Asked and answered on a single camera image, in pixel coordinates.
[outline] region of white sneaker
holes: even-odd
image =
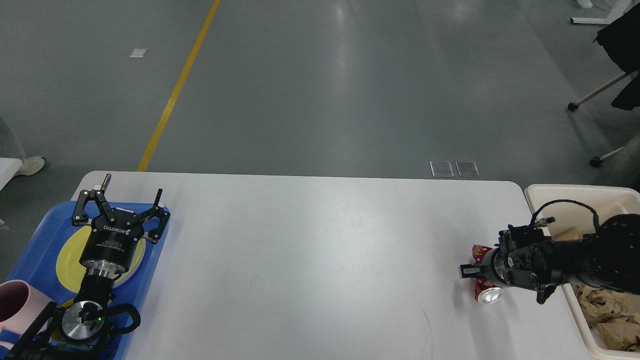
[[[32,156],[22,159],[22,166],[15,172],[15,176],[25,175],[31,176],[44,167],[44,158],[41,156]]]

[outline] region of white bin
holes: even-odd
[[[556,199],[569,199],[583,202],[598,212],[600,223],[618,214],[640,214],[640,193],[628,188],[588,185],[554,185],[536,184],[525,189],[531,212],[536,211],[544,203]],[[593,215],[581,206],[569,203],[558,203],[547,206],[539,217],[555,217],[556,222],[549,225],[551,236],[561,234],[571,227],[576,227],[580,234],[591,234]],[[563,285],[563,291],[573,313],[584,344],[592,356],[598,359],[638,359],[639,352],[609,350],[595,331],[589,329],[582,315],[573,290],[569,284]],[[640,313],[640,296],[628,295],[628,310]]]

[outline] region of blue tray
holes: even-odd
[[[112,208],[128,209],[136,213],[141,213],[152,206],[152,204],[126,202],[112,202],[110,205]],[[75,206],[75,201],[63,202],[47,212],[5,281],[24,280],[52,298],[58,305],[77,295],[60,284],[56,275],[58,253],[69,237],[81,228],[71,225],[71,214],[73,214]],[[94,203],[87,204],[86,212],[90,218],[98,215],[98,209]],[[144,224],[145,231],[157,226],[158,219],[156,218]],[[140,310],[156,269],[167,230],[168,226],[157,244],[147,244],[138,271],[113,290],[116,299],[112,301],[111,306],[129,303]],[[121,328],[129,325],[131,321],[127,322],[128,320],[129,315],[127,314],[116,316],[115,327]],[[115,349],[114,360],[121,360],[124,357],[130,338],[131,334],[118,336],[107,344],[106,348]]]

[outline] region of crumpled paper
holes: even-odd
[[[574,285],[582,314],[611,350],[640,352],[640,314],[626,314],[627,296],[611,290]]]

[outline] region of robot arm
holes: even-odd
[[[113,286],[119,274],[129,271],[138,242],[147,239],[155,244],[162,237],[170,214],[160,202],[162,189],[158,189],[151,208],[140,214],[112,208],[104,197],[110,179],[111,174],[107,174],[102,185],[81,191],[71,216],[73,226],[84,226],[89,221],[86,205],[94,201],[98,207],[99,215],[91,220],[91,233],[79,258],[86,272],[73,304],[57,307],[54,302],[49,303],[7,354],[7,359],[108,358],[110,355],[104,354],[108,350],[103,348],[109,339],[140,325],[140,314],[132,304],[109,306],[114,299]],[[145,234],[143,224],[153,217],[159,219],[159,225]],[[131,324],[115,329],[112,320],[123,313],[129,315]],[[54,332],[62,337],[64,346],[75,350],[52,345]]]
[[[555,221],[540,211],[556,202],[572,202],[593,213],[595,233],[583,239],[553,241],[542,227]],[[555,200],[543,205],[529,225],[509,225],[499,232],[499,243],[481,262],[460,265],[461,278],[484,278],[501,286],[516,286],[537,293],[544,302],[561,284],[586,284],[595,288],[640,294],[640,215],[616,215],[602,225],[588,205],[573,200]]]

